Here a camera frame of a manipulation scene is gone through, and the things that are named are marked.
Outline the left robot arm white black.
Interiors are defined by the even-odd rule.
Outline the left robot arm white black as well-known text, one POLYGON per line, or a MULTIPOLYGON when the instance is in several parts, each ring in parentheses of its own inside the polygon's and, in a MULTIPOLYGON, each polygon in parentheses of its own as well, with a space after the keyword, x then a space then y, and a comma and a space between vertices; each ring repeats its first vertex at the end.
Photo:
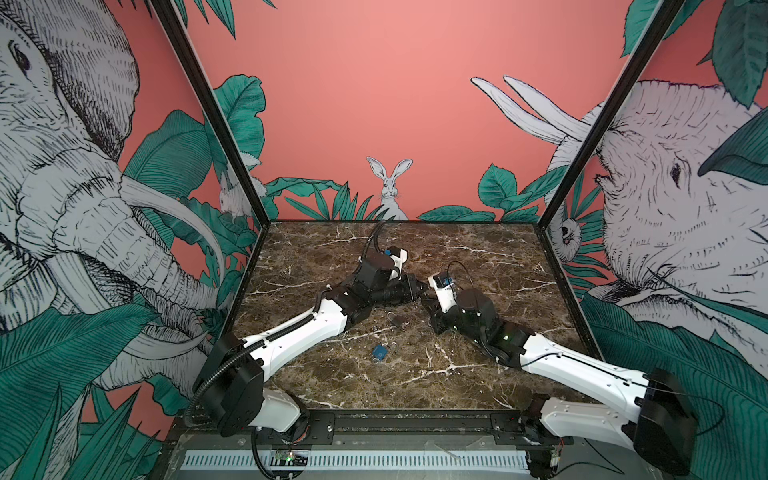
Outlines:
POLYGON ((408 253, 390 247, 363 255, 356 271, 327 287, 312 308, 260 334, 223 335, 194 383, 183 414, 196 428, 201 409, 223 437, 242 430, 271 429, 286 444, 302 441, 310 430, 308 409, 286 392, 264 384, 278 370, 315 345, 367 319, 377 306, 397 306, 420 297, 426 286, 404 271, 408 253))

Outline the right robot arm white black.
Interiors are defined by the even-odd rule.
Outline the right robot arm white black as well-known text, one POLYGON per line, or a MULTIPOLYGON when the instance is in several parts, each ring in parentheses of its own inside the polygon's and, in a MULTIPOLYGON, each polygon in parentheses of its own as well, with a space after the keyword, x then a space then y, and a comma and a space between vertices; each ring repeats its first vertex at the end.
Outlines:
POLYGON ((675 476, 691 471, 699 426, 689 394, 671 372, 649 373, 605 363, 503 320, 478 289, 457 290, 439 277, 422 298, 436 334, 454 331, 499 365, 539 375, 590 398, 571 403, 543 395, 532 402, 532 429, 625 447, 675 476))

